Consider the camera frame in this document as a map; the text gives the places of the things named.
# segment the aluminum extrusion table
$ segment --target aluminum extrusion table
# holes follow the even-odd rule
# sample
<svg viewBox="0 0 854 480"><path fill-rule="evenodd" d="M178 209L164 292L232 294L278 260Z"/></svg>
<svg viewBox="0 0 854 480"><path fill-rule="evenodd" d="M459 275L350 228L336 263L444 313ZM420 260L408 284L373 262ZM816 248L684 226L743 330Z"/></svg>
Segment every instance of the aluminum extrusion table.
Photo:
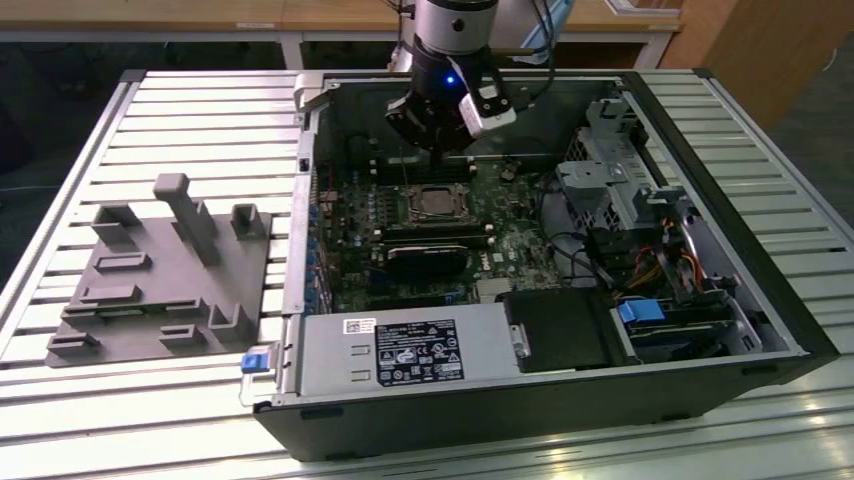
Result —
<svg viewBox="0 0 854 480"><path fill-rule="evenodd" d="M795 382L661 425L300 464L237 398L240 355L44 366L97 238L88 227L97 204L126 201L138 216L166 215L150 194L162 172L190 177L189 193L212 213L252 202L273 214L258 342L280 337L297 73L148 72L120 83L0 296L0 478L736 480L850 473L854 232L717 82L687 70L641 74L843 354ZM272 382L256 379L254 387L262 393Z"/></svg>

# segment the blue latch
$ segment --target blue latch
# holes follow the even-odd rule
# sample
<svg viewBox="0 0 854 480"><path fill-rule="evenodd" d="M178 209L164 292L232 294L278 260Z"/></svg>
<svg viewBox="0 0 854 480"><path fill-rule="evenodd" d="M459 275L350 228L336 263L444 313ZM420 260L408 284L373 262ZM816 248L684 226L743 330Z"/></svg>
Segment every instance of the blue latch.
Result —
<svg viewBox="0 0 854 480"><path fill-rule="evenodd" d="M623 323L664 320L664 312L661 311L661 306L657 304L657 300L625 300L625 302L616 307L616 311L619 312L619 318L623 320Z"/></svg>
<svg viewBox="0 0 854 480"><path fill-rule="evenodd" d="M240 371L245 373L264 373L269 371L269 353L246 353L240 361Z"/></svg>

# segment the warning label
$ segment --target warning label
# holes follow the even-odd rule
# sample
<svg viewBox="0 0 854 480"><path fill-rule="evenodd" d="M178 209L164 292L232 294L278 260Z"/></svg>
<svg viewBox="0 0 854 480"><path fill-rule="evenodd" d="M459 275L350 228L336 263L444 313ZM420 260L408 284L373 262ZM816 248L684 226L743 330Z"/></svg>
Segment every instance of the warning label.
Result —
<svg viewBox="0 0 854 480"><path fill-rule="evenodd" d="M382 387L461 380L453 320L376 325L376 381Z"/></svg>

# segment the wooden desk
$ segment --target wooden desk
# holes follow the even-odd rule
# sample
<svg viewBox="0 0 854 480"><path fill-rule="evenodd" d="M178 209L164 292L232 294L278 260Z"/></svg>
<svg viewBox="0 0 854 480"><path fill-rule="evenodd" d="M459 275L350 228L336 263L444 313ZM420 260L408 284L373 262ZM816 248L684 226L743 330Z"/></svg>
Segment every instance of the wooden desk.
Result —
<svg viewBox="0 0 854 480"><path fill-rule="evenodd" d="M4 30L274 30L282 0L2 0Z"/></svg>
<svg viewBox="0 0 854 480"><path fill-rule="evenodd" d="M655 68L680 27L677 18L616 15L604 0L576 0L559 41L641 44L635 67ZM392 42L397 17L378 0L284 0L281 29L286 66L301 69L302 42Z"/></svg>
<svg viewBox="0 0 854 480"><path fill-rule="evenodd" d="M635 66L653 68L679 28L577 0L559 41L639 44ZM0 0L0 42L274 41L289 69L305 41L392 42L396 30L378 0Z"/></svg>
<svg viewBox="0 0 854 480"><path fill-rule="evenodd" d="M281 26L301 31L396 31L397 17L378 0L284 0ZM576 0L564 31L672 32L679 28L677 18L616 15L604 0Z"/></svg>

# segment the wooden cabinet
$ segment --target wooden cabinet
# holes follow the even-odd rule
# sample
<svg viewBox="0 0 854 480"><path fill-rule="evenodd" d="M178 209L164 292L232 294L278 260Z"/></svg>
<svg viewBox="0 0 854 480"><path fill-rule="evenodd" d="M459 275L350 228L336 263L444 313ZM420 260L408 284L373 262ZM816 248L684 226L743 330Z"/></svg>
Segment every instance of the wooden cabinet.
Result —
<svg viewBox="0 0 854 480"><path fill-rule="evenodd" d="M854 1L684 0L680 20L660 68L708 68L769 128L854 28Z"/></svg>

